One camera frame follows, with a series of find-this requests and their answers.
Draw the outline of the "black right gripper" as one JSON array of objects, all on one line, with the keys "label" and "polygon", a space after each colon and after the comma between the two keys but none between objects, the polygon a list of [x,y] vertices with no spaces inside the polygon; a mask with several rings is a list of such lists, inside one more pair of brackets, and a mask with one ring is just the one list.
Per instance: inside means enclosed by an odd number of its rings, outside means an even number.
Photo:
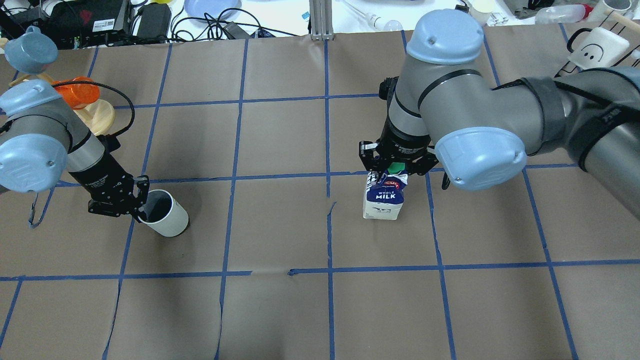
[{"label": "black right gripper", "polygon": [[377,141],[360,141],[358,155],[365,169],[382,174],[391,173],[392,164],[404,164],[409,174],[424,176],[439,160],[431,150],[430,135],[415,136],[399,130],[390,122],[384,123]]}]

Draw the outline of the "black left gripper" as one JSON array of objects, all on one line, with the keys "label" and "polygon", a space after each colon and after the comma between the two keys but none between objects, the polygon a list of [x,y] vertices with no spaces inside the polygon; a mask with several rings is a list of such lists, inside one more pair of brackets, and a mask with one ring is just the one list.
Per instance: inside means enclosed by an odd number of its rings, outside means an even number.
[{"label": "black left gripper", "polygon": [[88,169],[70,175],[89,192],[91,200],[87,209],[90,214],[131,215],[137,223],[142,223],[140,211],[147,202],[149,176],[133,176],[112,155],[103,155]]}]

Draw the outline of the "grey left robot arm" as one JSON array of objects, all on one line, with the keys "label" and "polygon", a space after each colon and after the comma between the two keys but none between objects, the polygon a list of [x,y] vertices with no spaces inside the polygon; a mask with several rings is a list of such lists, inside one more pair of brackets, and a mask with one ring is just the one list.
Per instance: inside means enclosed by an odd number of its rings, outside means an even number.
[{"label": "grey left robot arm", "polygon": [[135,177],[45,80],[27,80],[1,96],[1,191],[52,189],[63,171],[90,194],[91,214],[146,221],[149,177]]}]

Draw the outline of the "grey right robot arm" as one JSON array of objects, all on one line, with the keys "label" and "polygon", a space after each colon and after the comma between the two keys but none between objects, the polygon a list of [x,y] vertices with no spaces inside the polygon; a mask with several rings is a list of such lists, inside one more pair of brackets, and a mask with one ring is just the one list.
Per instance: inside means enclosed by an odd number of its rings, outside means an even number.
[{"label": "grey right robot arm", "polygon": [[475,60],[485,35],[458,9],[424,14],[399,76],[384,80],[387,115],[377,141],[359,142],[367,171],[392,164],[424,175],[437,164],[451,184],[483,191],[521,173],[528,157],[564,148],[639,216],[639,69],[592,68],[523,77],[490,88]]}]

